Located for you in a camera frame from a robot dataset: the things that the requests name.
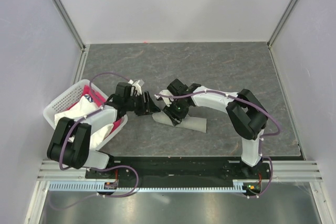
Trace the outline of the grey-green cloth napkin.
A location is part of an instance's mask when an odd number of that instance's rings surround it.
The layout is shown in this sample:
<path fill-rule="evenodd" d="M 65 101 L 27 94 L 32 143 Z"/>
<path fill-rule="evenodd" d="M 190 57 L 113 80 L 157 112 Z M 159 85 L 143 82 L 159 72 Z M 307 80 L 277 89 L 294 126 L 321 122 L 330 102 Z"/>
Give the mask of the grey-green cloth napkin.
<path fill-rule="evenodd" d="M 164 112 L 152 114 L 152 118 L 157 123 L 173 126 L 171 119 Z M 175 125 L 175 127 L 206 133 L 207 119 L 187 115 L 186 118 L 184 118 L 181 123 Z"/>

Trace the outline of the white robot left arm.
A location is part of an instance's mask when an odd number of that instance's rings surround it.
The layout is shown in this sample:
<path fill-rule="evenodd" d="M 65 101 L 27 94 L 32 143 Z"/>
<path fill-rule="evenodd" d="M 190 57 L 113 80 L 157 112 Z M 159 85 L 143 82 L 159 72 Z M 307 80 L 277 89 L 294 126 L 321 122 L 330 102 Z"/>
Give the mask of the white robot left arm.
<path fill-rule="evenodd" d="M 90 149 L 92 134 L 123 118 L 127 112 L 143 116 L 160 111 L 149 92 L 141 93 L 134 85 L 120 82 L 114 94 L 95 111 L 74 119 L 63 117 L 59 120 L 47 149 L 47 157 L 57 161 L 62 170 L 95 168 L 103 178 L 111 178 L 115 165 L 109 162 L 109 154 Z"/>

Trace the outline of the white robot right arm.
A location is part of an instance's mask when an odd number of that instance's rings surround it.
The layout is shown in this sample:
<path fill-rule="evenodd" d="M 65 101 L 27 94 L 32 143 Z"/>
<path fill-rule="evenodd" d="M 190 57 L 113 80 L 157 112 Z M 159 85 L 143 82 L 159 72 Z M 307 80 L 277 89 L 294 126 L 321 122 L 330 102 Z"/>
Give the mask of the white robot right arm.
<path fill-rule="evenodd" d="M 241 92 L 226 93 L 197 83 L 187 86 L 175 79 L 155 97 L 164 101 L 163 112 L 167 123 L 173 126 L 183 125 L 201 132 L 206 131 L 205 119 L 189 117 L 189 109 L 192 106 L 227 114 L 233 128 L 242 139 L 241 174 L 251 179 L 259 173 L 259 142 L 267 124 L 267 116 L 264 114 L 264 107 L 251 91 L 243 89 Z"/>

